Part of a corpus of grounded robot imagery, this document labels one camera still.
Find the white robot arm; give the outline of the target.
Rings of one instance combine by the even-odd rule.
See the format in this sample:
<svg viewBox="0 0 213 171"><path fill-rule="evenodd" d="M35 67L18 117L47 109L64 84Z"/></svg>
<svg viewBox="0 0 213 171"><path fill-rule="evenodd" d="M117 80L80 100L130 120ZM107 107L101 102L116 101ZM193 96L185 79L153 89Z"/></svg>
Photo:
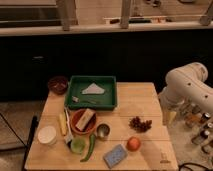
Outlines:
<svg viewBox="0 0 213 171"><path fill-rule="evenodd" d="M199 62L172 69L166 74L166 86L158 94L164 125L169 123L171 111L177 111L186 100L213 114L213 88L205 84L207 78L208 70Z"/></svg>

